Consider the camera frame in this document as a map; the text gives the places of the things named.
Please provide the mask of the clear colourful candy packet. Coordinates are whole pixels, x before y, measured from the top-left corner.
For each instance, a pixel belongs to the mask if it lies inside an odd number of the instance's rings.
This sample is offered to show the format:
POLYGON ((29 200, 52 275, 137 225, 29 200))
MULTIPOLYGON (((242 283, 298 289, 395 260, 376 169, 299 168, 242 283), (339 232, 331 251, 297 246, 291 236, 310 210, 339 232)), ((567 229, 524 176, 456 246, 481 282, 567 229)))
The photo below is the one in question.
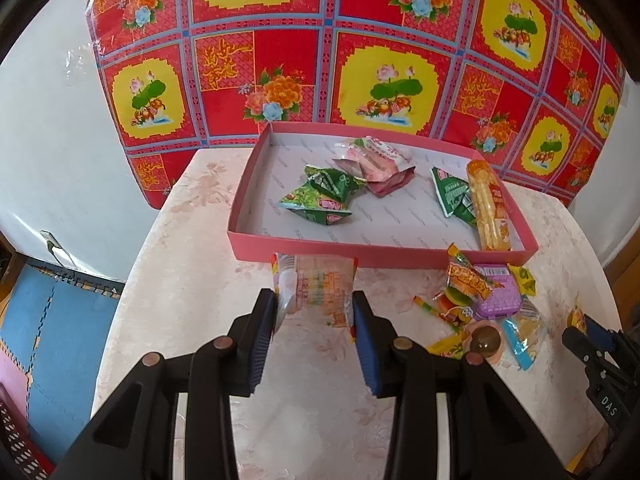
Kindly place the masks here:
POLYGON ((304 312, 313 320, 336 328, 346 328, 355 337, 352 292, 358 259, 330 255, 271 256, 277 333, 288 316, 304 312))

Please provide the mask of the small yellow candy packet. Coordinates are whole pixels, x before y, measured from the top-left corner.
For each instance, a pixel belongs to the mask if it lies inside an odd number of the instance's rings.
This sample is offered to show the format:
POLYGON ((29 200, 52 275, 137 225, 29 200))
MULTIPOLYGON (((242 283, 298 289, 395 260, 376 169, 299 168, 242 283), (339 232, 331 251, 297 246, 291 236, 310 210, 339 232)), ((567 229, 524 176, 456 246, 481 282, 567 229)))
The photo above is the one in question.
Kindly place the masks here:
POLYGON ((461 360, 465 354, 465 341, 469 339, 467 332, 455 333, 427 347, 433 356, 461 360))
POLYGON ((514 266, 513 264, 508 264, 508 270, 516 281, 518 291, 522 296, 535 297, 537 295, 537 282, 532 272, 525 266, 514 266))

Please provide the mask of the burger gummy candy packet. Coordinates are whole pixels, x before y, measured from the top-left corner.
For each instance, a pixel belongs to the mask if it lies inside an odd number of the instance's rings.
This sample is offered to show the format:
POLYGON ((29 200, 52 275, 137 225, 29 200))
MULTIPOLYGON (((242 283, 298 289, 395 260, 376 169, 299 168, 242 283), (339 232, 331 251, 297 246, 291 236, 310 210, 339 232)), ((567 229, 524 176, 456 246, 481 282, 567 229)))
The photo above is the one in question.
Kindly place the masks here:
POLYGON ((447 249, 446 283, 433 298, 438 316, 460 332, 474 321, 474 309, 501 285, 477 270, 455 244, 447 249))

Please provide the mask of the round amber jelly cup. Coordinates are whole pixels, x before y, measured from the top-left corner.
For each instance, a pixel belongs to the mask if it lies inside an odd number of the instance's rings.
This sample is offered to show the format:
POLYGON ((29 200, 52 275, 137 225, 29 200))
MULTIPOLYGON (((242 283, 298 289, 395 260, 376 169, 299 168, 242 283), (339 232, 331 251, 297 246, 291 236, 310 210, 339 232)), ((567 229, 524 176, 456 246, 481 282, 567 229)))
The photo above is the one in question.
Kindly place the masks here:
POLYGON ((466 328, 463 341, 466 352, 476 352, 484 356, 489 364, 498 364, 506 348, 501 327, 494 321, 481 320, 466 328))

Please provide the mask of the orange rice cracker packet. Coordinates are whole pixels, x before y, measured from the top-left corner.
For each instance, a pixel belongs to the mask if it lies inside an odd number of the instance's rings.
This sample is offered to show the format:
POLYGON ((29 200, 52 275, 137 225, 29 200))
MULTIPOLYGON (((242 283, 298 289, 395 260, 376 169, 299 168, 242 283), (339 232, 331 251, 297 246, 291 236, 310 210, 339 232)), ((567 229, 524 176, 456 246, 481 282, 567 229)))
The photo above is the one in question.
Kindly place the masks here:
POLYGON ((466 166, 480 246, 490 252, 511 249, 509 216, 499 181, 484 159, 472 159, 466 166))

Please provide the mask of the green triangular snack packet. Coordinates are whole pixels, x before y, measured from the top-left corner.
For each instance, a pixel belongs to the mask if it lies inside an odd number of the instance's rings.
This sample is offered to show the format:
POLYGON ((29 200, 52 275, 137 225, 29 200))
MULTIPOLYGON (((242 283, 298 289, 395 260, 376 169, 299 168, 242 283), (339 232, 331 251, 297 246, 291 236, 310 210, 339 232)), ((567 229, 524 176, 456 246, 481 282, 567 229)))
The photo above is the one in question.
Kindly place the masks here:
POLYGON ((286 194, 278 205, 300 218, 322 226, 332 226, 352 214, 345 204, 318 192, 309 183, 286 194))
POLYGON ((319 193, 346 203, 367 185, 367 181, 336 168, 307 165, 304 169, 307 182, 319 193))
POLYGON ((431 169, 436 198, 446 218, 458 218, 476 229, 476 217, 469 183, 445 169, 431 169))

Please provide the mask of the peach jelly drink pouch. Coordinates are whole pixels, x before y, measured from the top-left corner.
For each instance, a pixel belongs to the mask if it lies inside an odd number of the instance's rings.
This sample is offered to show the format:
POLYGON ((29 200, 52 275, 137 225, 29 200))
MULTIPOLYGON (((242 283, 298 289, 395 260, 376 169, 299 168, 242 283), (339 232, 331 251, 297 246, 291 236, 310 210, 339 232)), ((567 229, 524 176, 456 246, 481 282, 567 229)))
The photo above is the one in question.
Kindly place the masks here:
POLYGON ((335 165, 366 182, 368 190, 378 198, 405 186, 416 171, 408 152, 373 136, 338 142, 334 152, 335 165))

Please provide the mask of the blue-edged clear pastry packet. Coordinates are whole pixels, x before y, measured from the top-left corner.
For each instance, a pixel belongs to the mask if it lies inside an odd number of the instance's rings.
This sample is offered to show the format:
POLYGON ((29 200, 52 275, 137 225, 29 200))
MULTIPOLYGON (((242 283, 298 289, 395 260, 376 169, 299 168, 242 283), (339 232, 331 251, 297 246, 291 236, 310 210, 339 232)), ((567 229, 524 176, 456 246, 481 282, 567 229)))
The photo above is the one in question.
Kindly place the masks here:
POLYGON ((504 318, 500 325, 516 364, 521 370, 529 370, 546 336, 547 327, 541 313, 532 300, 523 296, 520 310, 504 318))

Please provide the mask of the long yellow green candy strip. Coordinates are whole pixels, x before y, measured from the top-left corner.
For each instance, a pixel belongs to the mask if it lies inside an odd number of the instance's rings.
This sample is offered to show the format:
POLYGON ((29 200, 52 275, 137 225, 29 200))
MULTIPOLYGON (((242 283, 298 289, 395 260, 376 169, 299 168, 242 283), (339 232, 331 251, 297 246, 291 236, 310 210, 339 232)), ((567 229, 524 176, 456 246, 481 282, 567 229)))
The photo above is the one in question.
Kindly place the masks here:
POLYGON ((445 322, 449 327, 451 327, 454 330, 455 333, 460 332, 461 328, 457 326, 457 324, 451 318, 447 318, 447 315, 444 312, 433 307, 431 304, 426 302, 421 297, 414 296, 412 298, 412 301, 416 306, 418 306, 423 311, 427 312, 431 316, 434 316, 435 318, 438 318, 442 322, 445 322))

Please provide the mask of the wooden furniture edge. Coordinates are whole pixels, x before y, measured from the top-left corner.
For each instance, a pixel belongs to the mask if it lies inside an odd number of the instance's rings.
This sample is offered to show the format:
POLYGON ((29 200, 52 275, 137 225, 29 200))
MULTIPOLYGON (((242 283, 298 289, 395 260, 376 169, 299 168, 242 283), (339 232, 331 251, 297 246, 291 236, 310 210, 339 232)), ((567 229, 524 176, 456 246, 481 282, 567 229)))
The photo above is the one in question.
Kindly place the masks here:
POLYGON ((631 330, 639 318, 639 231, 604 270, 623 329, 631 330))

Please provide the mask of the purple plastic candy case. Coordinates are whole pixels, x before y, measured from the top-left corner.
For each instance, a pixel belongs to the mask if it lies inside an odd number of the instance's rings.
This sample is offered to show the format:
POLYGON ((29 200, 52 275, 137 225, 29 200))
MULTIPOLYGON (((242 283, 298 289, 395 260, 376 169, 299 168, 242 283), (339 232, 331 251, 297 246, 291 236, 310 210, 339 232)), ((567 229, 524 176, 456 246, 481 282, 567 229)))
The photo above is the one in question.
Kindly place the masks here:
POLYGON ((492 281, 487 299, 474 304, 477 318, 507 318, 521 309, 523 300, 518 284, 506 266, 476 266, 475 269, 492 281))

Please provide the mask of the pink shallow cardboard box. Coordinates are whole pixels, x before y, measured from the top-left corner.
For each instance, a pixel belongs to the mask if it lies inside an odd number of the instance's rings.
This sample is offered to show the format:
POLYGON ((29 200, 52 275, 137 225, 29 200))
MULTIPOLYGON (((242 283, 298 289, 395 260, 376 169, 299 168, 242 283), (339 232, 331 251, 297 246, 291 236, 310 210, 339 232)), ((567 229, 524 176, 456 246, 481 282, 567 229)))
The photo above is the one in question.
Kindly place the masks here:
POLYGON ((442 168, 465 178, 466 166, 480 156, 470 148, 395 131, 318 122, 275 122, 265 128, 247 159, 228 220, 235 257, 267 262, 284 254, 355 257, 364 268, 442 269, 447 248, 456 244, 474 263, 524 264, 538 250, 536 237, 509 192, 502 194, 512 248, 484 252, 477 232, 442 214, 431 170, 442 168), (411 181, 378 198, 368 191, 349 204, 350 216, 333 226, 308 221, 280 205, 303 183, 306 166, 329 167, 337 145, 373 136, 408 154, 416 173, 411 181))

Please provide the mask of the blue foam floor mat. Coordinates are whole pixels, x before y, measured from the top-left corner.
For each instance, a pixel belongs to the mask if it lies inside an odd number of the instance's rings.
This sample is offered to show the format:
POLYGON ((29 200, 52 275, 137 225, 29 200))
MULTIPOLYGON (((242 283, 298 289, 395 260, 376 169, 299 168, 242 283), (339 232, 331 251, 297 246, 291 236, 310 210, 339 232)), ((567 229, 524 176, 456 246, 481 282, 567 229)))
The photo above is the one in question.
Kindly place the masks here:
POLYGON ((1 351, 27 378, 29 437, 59 463, 91 417, 120 288, 73 283, 24 266, 1 308, 1 351))

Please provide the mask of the pink foam floor mat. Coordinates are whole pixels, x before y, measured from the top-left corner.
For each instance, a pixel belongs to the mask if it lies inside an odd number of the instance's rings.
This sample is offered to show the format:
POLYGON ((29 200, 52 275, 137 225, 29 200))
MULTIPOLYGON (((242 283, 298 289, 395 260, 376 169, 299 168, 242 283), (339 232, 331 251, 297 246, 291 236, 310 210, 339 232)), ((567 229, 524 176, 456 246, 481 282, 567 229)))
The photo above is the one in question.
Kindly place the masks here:
POLYGON ((0 352, 1 400, 9 405, 11 413, 23 426, 27 426, 27 378, 6 352, 0 352))

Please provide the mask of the red perforated basket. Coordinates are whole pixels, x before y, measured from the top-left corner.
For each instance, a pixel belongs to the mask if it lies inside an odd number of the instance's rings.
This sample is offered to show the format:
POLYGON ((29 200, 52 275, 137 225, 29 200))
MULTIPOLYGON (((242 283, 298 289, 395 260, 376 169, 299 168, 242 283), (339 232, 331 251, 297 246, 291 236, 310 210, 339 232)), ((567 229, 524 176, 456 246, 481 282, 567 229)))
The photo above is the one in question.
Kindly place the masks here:
POLYGON ((28 435, 25 419, 1 387, 1 478, 10 480, 46 480, 54 465, 28 435))

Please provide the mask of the red floral patterned cloth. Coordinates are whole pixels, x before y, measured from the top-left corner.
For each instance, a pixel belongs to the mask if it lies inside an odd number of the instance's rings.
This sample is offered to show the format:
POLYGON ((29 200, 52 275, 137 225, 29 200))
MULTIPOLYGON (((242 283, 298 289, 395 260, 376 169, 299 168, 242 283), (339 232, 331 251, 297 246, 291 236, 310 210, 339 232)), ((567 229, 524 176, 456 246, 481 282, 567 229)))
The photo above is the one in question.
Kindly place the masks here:
POLYGON ((569 203, 626 70, 576 0, 89 0, 96 66, 142 195, 200 148, 332 122, 474 148, 569 203))

